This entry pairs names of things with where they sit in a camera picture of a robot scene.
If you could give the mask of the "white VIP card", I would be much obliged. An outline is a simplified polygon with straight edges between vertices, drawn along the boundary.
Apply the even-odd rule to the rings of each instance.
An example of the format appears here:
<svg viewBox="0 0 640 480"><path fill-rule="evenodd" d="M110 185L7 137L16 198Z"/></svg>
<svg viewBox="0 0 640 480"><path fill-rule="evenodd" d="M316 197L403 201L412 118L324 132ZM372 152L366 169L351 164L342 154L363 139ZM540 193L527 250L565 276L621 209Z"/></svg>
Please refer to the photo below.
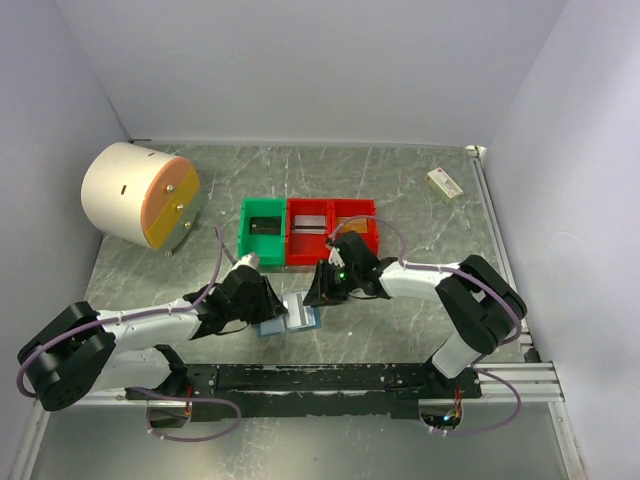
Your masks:
<svg viewBox="0 0 640 480"><path fill-rule="evenodd" d="M293 234L323 235L327 228L327 218L323 215L296 215L293 218Z"/></svg>

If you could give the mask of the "white magnetic stripe card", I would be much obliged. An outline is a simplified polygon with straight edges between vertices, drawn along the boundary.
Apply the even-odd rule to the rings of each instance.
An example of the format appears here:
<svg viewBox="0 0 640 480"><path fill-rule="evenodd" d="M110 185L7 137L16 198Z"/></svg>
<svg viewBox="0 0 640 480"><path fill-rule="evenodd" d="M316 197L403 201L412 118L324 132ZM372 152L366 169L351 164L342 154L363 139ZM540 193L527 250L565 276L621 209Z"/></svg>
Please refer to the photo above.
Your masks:
<svg viewBox="0 0 640 480"><path fill-rule="evenodd" d="M306 292L287 293L283 295L282 302L288 309L288 314L284 317L286 330L307 330L317 326L316 311L312 307L303 305L305 296Z"/></svg>

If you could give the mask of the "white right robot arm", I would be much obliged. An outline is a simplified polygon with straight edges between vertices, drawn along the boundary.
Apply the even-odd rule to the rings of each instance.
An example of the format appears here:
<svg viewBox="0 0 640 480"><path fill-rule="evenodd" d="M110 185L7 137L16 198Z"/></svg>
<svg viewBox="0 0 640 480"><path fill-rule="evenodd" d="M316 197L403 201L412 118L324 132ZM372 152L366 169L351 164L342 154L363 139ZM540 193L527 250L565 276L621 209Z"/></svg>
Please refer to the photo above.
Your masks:
<svg viewBox="0 0 640 480"><path fill-rule="evenodd" d="M448 396L464 369L520 336L526 303L479 255L451 264L380 259L355 232L331 240L329 246L329 257L316 264L305 306L341 305L357 290L367 299L441 302L454 333L427 361L424 384L435 397Z"/></svg>

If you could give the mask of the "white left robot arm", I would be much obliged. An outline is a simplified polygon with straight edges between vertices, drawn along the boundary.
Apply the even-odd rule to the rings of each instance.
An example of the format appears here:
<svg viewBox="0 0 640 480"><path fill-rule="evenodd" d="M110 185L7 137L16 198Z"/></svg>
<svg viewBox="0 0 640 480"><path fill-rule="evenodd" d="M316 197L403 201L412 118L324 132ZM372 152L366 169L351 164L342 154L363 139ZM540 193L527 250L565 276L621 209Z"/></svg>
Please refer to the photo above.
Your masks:
<svg viewBox="0 0 640 480"><path fill-rule="evenodd" d="M268 278L246 264L155 307L98 311L76 302L19 351L16 384L50 412L109 389L142 388L173 399L190 384L175 344L220 335L234 321L257 325L286 312Z"/></svg>

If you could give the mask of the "blue card holder wallet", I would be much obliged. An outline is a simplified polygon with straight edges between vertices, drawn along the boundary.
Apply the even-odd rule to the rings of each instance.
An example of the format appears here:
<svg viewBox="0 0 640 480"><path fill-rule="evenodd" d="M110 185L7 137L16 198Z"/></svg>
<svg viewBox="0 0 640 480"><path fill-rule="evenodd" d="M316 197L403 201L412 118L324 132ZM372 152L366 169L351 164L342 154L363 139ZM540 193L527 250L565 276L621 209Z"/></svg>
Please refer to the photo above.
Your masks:
<svg viewBox="0 0 640 480"><path fill-rule="evenodd" d="M280 297L286 313L260 323L256 327L258 338L305 332L321 327L321 316L315 307L303 304L307 291L286 293Z"/></svg>

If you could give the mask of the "green plastic bin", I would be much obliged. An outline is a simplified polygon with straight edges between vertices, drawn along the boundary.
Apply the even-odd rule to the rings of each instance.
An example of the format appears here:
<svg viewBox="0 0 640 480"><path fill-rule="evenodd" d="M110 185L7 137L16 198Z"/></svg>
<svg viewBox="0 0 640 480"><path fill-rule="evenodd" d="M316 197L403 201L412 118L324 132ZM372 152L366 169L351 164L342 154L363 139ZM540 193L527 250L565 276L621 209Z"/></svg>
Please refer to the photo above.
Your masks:
<svg viewBox="0 0 640 480"><path fill-rule="evenodd" d="M284 198L245 198L242 202L237 236L240 257L255 253L260 265L285 264L286 200Z"/></svg>

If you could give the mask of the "red plastic bin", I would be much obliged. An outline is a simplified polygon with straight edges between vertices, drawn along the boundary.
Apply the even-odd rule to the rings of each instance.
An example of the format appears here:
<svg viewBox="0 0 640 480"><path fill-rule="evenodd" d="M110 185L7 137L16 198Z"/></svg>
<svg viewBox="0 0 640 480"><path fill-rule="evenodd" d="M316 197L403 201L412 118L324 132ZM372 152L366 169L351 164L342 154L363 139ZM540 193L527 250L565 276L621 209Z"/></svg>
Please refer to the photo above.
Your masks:
<svg viewBox="0 0 640 480"><path fill-rule="evenodd" d="M339 238L353 231L358 233L368 248L379 252L379 231L374 220L376 205L373 199L336 198L333 200L334 222L330 237Z"/></svg>
<svg viewBox="0 0 640 480"><path fill-rule="evenodd" d="M329 250L326 239L332 226L331 202L327 198L289 198L287 200L285 227L285 264L287 266L313 266L326 259ZM327 218L327 228L323 235L293 234L292 224L296 215L323 215Z"/></svg>

